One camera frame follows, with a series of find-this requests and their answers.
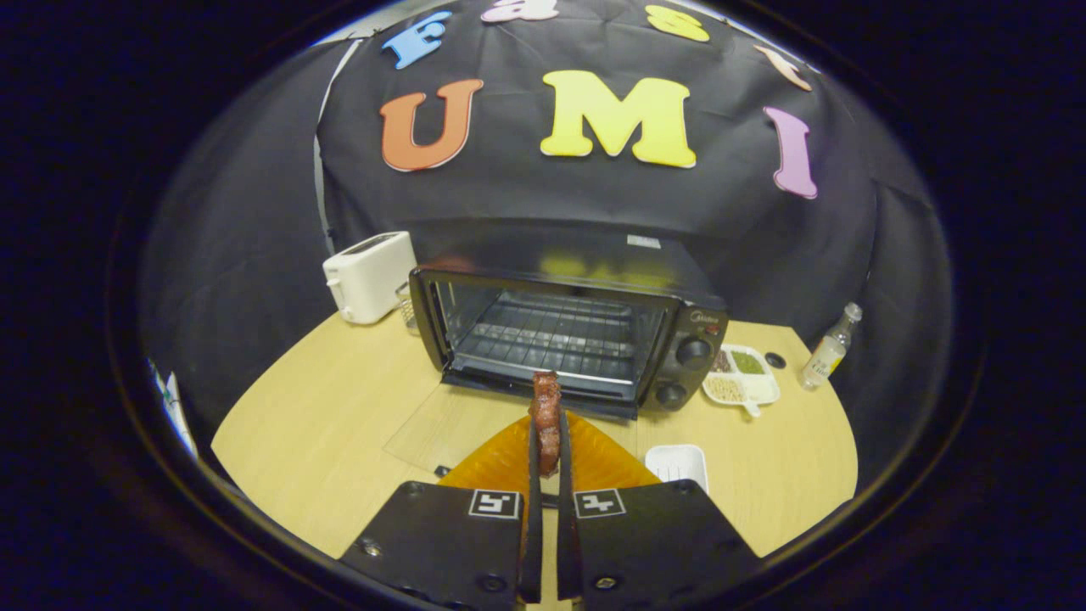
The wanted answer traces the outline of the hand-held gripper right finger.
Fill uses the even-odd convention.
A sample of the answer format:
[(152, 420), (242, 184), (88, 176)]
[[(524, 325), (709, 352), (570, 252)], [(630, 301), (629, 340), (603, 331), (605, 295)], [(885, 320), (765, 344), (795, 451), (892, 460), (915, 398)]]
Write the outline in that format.
[(723, 608), (763, 568), (693, 479), (620, 486), (602, 432), (560, 420), (556, 585), (574, 610)]

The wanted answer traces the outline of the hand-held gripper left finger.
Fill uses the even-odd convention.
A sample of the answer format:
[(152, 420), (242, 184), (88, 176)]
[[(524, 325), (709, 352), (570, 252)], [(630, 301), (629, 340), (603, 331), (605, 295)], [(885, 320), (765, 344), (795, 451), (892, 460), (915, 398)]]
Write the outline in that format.
[(404, 482), (340, 562), (439, 608), (540, 600), (543, 515), (535, 418), (494, 434), (437, 484)]

